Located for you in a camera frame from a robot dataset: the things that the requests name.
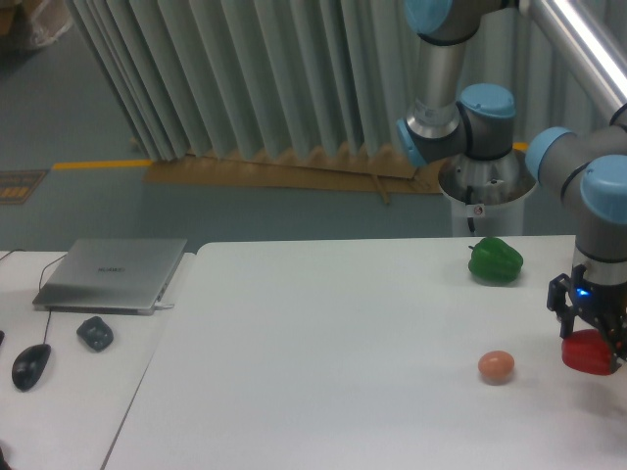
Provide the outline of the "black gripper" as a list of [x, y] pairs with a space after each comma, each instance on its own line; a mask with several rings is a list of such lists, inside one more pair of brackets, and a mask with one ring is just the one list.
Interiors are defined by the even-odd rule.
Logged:
[[618, 371], [626, 361], [626, 284], [593, 282], [592, 269], [576, 264], [571, 274], [560, 274], [548, 289], [547, 308], [560, 323], [559, 336], [568, 338], [576, 318], [597, 329], [608, 349], [608, 370]]

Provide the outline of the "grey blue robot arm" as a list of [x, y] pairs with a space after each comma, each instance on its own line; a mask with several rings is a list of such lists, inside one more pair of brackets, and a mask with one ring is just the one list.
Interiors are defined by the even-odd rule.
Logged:
[[458, 90], [467, 41], [505, 1], [408, 1], [421, 39], [417, 96], [397, 129], [414, 165], [448, 160], [440, 185], [465, 208], [468, 227], [487, 208], [535, 186], [576, 216], [572, 268], [551, 281], [547, 307], [560, 324], [563, 362], [594, 375], [626, 361], [626, 55], [580, 1], [517, 1], [566, 61], [607, 122], [581, 137], [552, 127], [524, 156], [513, 150], [515, 105], [495, 84]]

